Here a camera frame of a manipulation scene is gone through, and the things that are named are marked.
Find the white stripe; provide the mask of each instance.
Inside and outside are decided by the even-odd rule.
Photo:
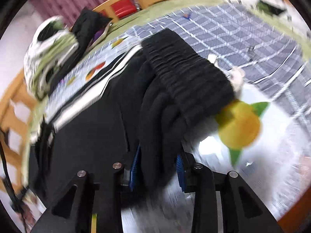
[[[301,108],[291,118],[296,119],[297,117],[301,116],[307,106],[308,103],[303,104]]]
[[[257,84],[257,83],[259,83],[265,79],[272,77],[286,63],[286,61],[290,58],[290,56],[293,54],[293,52],[296,50],[296,48],[297,48],[297,45],[293,48],[293,50],[290,52],[290,54],[287,56],[287,58],[283,61],[283,63],[272,74],[255,81],[253,84]]]
[[[299,111],[299,109],[300,109],[299,104],[296,101],[293,94],[289,90],[285,90],[284,94],[287,97],[287,99],[289,100],[290,104],[292,105],[294,111]],[[309,120],[307,120],[304,115],[298,116],[298,119],[301,123],[303,123],[307,127],[308,132],[311,134],[311,127],[310,127]]]
[[[307,86],[307,85],[309,85],[311,83],[311,79],[310,80],[308,80],[306,83],[305,83],[305,87]]]
[[[125,68],[127,62],[130,58],[142,48],[141,45],[133,47],[129,53],[124,57],[124,59],[118,64],[118,66],[110,73],[106,78],[102,79],[99,83],[90,88],[83,96],[81,96],[74,104],[66,108],[57,120],[54,121],[55,131],[58,131],[65,123],[72,120],[77,116],[81,111],[90,106],[90,103],[93,103],[95,99],[101,96],[106,89],[108,82],[114,78],[116,74],[119,74],[120,71]]]
[[[202,45],[204,45],[208,50],[212,51],[213,53],[215,53],[220,59],[225,60],[231,67],[233,67],[234,65],[227,59],[222,58],[221,54],[215,50],[213,50],[210,46],[208,46],[207,44],[205,44],[202,40],[198,39],[196,36],[194,36],[191,32],[187,31],[184,27],[182,27],[179,23],[177,23],[176,21],[174,21],[173,19],[171,19],[173,23],[177,24],[181,29],[183,29],[187,34],[189,34],[191,37],[195,38],[198,42],[200,42]]]
[[[153,25],[151,25],[150,23],[147,23],[149,26],[151,26],[151,28],[155,28]]]
[[[132,29],[133,29],[133,31],[134,31],[135,36],[136,36],[136,37],[139,37],[138,34],[137,34],[137,31],[136,31],[135,27],[132,27]]]
[[[304,67],[306,66],[307,62],[305,62],[298,71],[284,84],[284,86],[277,92],[272,98],[271,101],[275,101],[277,98],[280,97],[282,93],[290,86],[290,84],[298,77],[299,74],[303,71]]]
[[[251,62],[239,65],[239,67],[243,68],[243,67],[246,67],[246,66],[249,66],[249,65],[253,65],[253,64],[256,64],[256,63],[260,63],[260,62],[263,62],[263,61],[268,61],[269,59],[274,58],[276,55],[279,55],[288,46],[289,43],[290,43],[290,40],[288,40],[288,42],[280,50],[278,50],[277,52],[275,52],[274,54],[272,54],[270,56],[267,56],[267,57],[264,57],[264,58],[261,58],[261,59],[258,59],[258,60],[253,60]]]
[[[166,24],[166,23],[164,23],[164,22],[162,22],[162,21],[160,21],[160,20],[158,20],[158,19],[156,19],[156,21],[157,21],[157,22],[160,22],[160,23],[163,23],[163,24]]]
[[[67,104],[67,105],[63,105],[63,104],[61,104],[61,105],[58,105],[58,106],[55,106],[54,108],[52,108],[52,113],[48,113],[47,114],[47,112],[46,112],[46,121],[49,123],[54,117],[56,117],[55,119],[57,120],[58,119],[58,117],[55,115],[58,111],[59,111],[59,109],[60,108],[63,108],[62,110],[61,110],[61,112],[60,112],[60,114],[58,114],[58,116],[60,116],[61,115],[61,113],[63,112],[63,111],[65,111],[67,108],[69,108],[71,105],[73,105],[73,104],[75,104],[75,102],[80,98],[80,97],[82,97],[83,95],[84,95],[84,93],[85,92],[87,92],[90,88],[92,88],[97,82],[99,82],[99,81],[101,81],[104,77],[106,77],[106,75],[108,74],[108,73],[110,73],[110,72],[113,72],[113,70],[119,65],[119,62],[121,62],[122,61],[122,59],[126,56],[126,54],[127,53],[124,53],[118,60],[117,60],[117,62],[115,62],[115,64],[108,70],[108,71],[106,71],[104,74],[102,74],[101,75],[101,77],[100,78],[98,78],[98,79],[96,79],[96,80],[94,80],[94,81],[92,81],[92,83],[90,84],[90,85],[88,85],[84,90],[83,90],[83,92],[81,92],[81,93],[79,93],[79,95],[78,96],[76,96],[69,104]],[[68,99],[61,99],[61,101],[60,102],[65,102],[65,101],[67,101]]]
[[[271,44],[274,44],[275,42],[281,40],[283,37],[284,37],[284,34],[282,34],[282,35],[278,36],[277,38],[275,38],[273,40],[270,40],[268,42],[262,42],[261,44],[255,45],[254,50],[256,50],[257,52],[262,53],[261,51],[258,50],[260,47],[270,47]],[[249,37],[247,37],[247,39],[246,38],[242,38],[243,41],[246,41],[246,40],[249,40],[249,39],[250,39]],[[239,43],[239,42],[235,41],[235,42],[230,42],[228,44],[232,45],[232,44],[235,44],[235,43]],[[231,52],[231,53],[224,54],[223,57],[228,57],[228,56],[231,56],[231,55],[236,54],[236,53],[247,52],[248,50],[249,50],[249,47],[246,47],[244,49],[239,50],[238,52]]]
[[[311,113],[311,107],[308,108],[308,110],[306,111],[305,115],[307,116],[307,115],[309,115],[310,113]]]

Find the chair backrest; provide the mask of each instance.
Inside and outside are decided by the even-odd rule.
[[[136,6],[131,0],[119,0],[111,5],[114,13],[118,18],[129,16],[137,11]],[[105,10],[101,11],[104,16],[107,16]]]
[[[17,175],[16,180],[14,181],[16,184],[13,185],[15,191],[18,191],[22,186],[21,160],[27,138],[29,122],[24,122],[16,116],[15,106],[17,103],[24,104],[30,109],[30,113],[37,104],[37,101],[27,92],[23,69],[8,86],[0,101],[0,142],[4,149],[7,163],[16,168]],[[8,145],[7,139],[5,139],[5,133],[11,130],[21,136],[18,152],[12,150]],[[2,181],[0,182],[0,190],[5,191]]]

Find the black towel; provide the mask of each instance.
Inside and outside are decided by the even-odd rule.
[[[169,29],[142,42],[112,94],[147,187],[168,174],[185,132],[234,99],[226,76]]]
[[[95,33],[111,22],[111,18],[84,8],[74,23],[71,32],[75,34],[79,43],[78,49],[66,60],[51,82],[49,96],[53,93],[58,83],[77,65],[83,57]]]

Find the folded black cloth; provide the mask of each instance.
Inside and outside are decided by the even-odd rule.
[[[107,185],[112,163],[135,154],[138,146],[143,183],[153,189],[174,172],[184,134],[233,99],[226,76],[178,34],[165,29],[151,36],[102,98],[55,134],[43,203],[48,205],[79,170]],[[30,155],[30,179],[35,165]]]
[[[147,187],[168,174],[185,132],[234,99],[226,76],[169,29],[142,42],[112,94],[118,102],[129,150],[141,147]]]
[[[51,82],[49,96],[53,93],[57,84],[77,65],[83,57],[90,41],[95,33],[100,29],[105,28],[111,22],[111,18],[105,17],[102,14],[84,8],[80,16],[74,23],[71,32],[75,34],[79,43],[78,49],[64,63],[58,73]]]

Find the black cloth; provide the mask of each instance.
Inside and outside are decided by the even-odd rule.
[[[142,42],[112,89],[129,150],[141,146],[145,186],[169,174],[185,132],[234,99],[226,76],[175,32],[165,29]]]
[[[47,124],[43,119],[40,125],[40,134],[34,145],[31,145],[30,151],[35,155],[38,171],[36,177],[30,183],[35,190],[41,190],[42,197],[46,197],[45,177],[48,175],[51,163],[51,154],[54,142],[55,131],[51,123]]]
[[[49,23],[38,35],[38,41],[45,41],[54,36],[60,29],[54,28],[55,22]]]
[[[50,96],[57,84],[77,65],[83,57],[90,41],[95,33],[102,28],[105,28],[111,22],[111,18],[105,17],[102,14],[84,8],[80,16],[74,23],[71,32],[75,34],[79,43],[78,49],[66,60],[64,65],[57,72],[51,81],[51,86],[48,95]]]
[[[102,98],[56,133],[44,204],[79,170],[104,183],[112,163],[138,145],[144,185],[152,189],[173,172],[186,131],[234,99],[226,76],[176,33],[165,29],[142,46]],[[31,178],[33,155],[29,164]]]
[[[90,79],[87,83],[85,83],[85,85],[81,89],[79,89],[72,97],[70,97],[70,99],[55,113],[55,115],[51,119],[51,122],[54,122],[60,116],[61,112],[65,110],[68,106],[70,106],[71,103],[74,103],[80,97],[82,97],[91,86],[94,86],[96,82],[99,82],[100,78],[105,78],[111,72],[113,72],[116,66],[118,66],[118,64],[122,61],[125,55],[126,53],[120,54],[106,67],[101,69],[92,79]]]

